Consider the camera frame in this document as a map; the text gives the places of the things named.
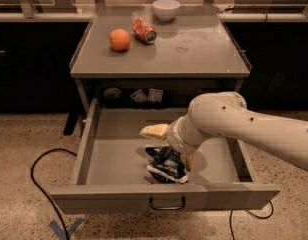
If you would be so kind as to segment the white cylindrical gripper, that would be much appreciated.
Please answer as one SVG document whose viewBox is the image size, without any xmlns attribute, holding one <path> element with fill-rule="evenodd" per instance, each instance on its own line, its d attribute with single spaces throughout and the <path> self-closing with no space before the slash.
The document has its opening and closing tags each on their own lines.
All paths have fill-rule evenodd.
<svg viewBox="0 0 308 240">
<path fill-rule="evenodd" d="M 139 135 L 157 140 L 163 140 L 166 135 L 168 144 L 174 150 L 181 154 L 186 154 L 185 167 L 187 171 L 192 170 L 195 158 L 194 152 L 204 142 L 203 135 L 188 116 L 180 117 L 169 126 L 167 124 L 145 126 L 139 132 Z"/>
</svg>

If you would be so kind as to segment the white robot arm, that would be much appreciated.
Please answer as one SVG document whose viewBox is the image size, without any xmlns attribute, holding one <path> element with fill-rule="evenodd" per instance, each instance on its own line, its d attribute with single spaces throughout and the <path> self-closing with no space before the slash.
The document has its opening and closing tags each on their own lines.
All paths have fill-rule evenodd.
<svg viewBox="0 0 308 240">
<path fill-rule="evenodd" d="M 184 155 L 194 154 L 211 138 L 241 140 L 308 172 L 308 121 L 250 111 L 236 92 L 199 95 L 184 116 L 146 126 L 140 135 L 165 140 Z"/>
</svg>

